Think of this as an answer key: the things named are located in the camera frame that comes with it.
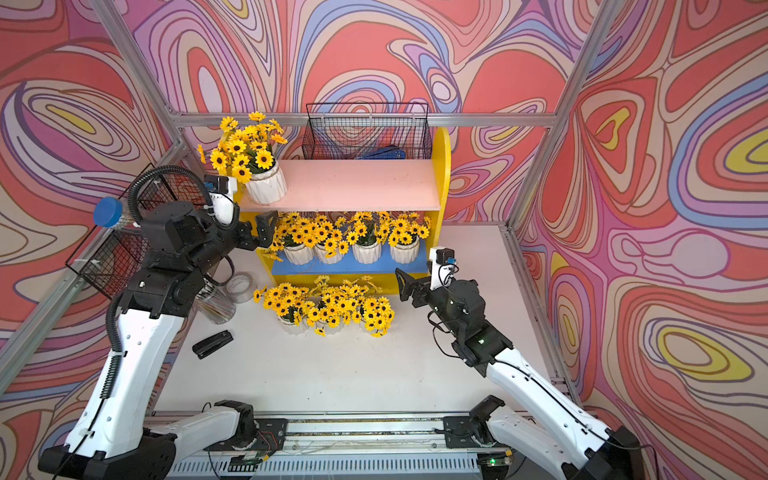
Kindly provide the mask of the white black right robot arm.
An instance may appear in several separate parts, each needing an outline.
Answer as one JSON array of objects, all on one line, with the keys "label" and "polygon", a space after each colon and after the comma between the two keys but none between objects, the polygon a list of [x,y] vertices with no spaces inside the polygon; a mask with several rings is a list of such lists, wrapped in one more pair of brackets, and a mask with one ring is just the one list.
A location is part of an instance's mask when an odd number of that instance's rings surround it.
[{"label": "white black right robot arm", "polygon": [[642,479],[640,442],[628,429],[613,430],[578,406],[537,372],[485,316],[474,280],[435,271],[415,279],[396,270],[401,301],[427,306],[435,327],[453,335],[455,357],[511,395],[526,420],[488,396],[470,412],[476,439],[511,447],[556,479]]}]

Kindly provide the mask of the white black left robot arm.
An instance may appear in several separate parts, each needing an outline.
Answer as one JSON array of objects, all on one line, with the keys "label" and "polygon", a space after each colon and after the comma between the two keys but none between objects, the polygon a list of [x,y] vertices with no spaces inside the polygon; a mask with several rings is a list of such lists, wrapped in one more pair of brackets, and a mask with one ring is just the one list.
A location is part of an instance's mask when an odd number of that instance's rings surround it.
[{"label": "white black left robot arm", "polygon": [[[189,179],[203,203],[175,200],[144,212],[139,194],[167,174]],[[110,351],[87,406],[63,444],[45,449],[39,470],[70,479],[163,479],[180,460],[224,442],[249,449],[263,435],[251,405],[233,400],[156,430],[144,417],[165,355],[210,271],[235,249],[271,244],[277,215],[243,221],[231,176],[199,177],[178,165],[138,176],[127,206],[148,243],[141,267],[110,301]]]}]

